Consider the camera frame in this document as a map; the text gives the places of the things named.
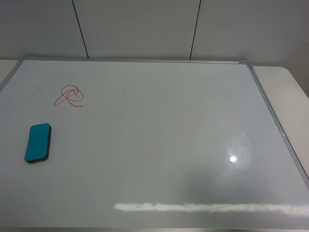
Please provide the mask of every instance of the whiteboard surface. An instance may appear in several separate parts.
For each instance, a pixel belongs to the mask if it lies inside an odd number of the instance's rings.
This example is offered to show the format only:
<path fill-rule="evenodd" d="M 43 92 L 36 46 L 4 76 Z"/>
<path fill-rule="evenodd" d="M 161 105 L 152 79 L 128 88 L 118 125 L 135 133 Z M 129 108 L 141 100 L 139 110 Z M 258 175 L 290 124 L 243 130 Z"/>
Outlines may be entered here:
<path fill-rule="evenodd" d="M 66 85 L 83 107 L 54 106 Z M 27 164 L 46 122 L 50 158 Z M 309 191 L 245 65 L 26 60 L 0 128 L 1 226 L 309 229 Z"/>

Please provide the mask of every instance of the red ink doodle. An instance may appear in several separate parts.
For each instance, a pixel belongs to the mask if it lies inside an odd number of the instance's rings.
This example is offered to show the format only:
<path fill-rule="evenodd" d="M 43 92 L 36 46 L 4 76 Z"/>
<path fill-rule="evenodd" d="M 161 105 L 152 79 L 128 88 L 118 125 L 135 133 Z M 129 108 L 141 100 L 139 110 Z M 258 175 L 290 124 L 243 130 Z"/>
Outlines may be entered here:
<path fill-rule="evenodd" d="M 54 106 L 59 105 L 65 100 L 72 106 L 82 107 L 82 105 L 75 105 L 75 102 L 80 102 L 84 98 L 83 93 L 75 85 L 67 85 L 61 89 L 61 96 L 55 101 Z"/>

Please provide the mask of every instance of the teal eraser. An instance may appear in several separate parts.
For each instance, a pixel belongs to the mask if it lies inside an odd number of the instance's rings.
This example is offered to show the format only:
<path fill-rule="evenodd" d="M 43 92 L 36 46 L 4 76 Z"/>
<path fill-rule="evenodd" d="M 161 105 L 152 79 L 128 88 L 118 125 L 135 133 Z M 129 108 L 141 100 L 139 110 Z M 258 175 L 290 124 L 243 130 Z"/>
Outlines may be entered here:
<path fill-rule="evenodd" d="M 33 125 L 30 128 L 25 161 L 36 163 L 48 159 L 51 132 L 52 128 L 48 123 Z"/>

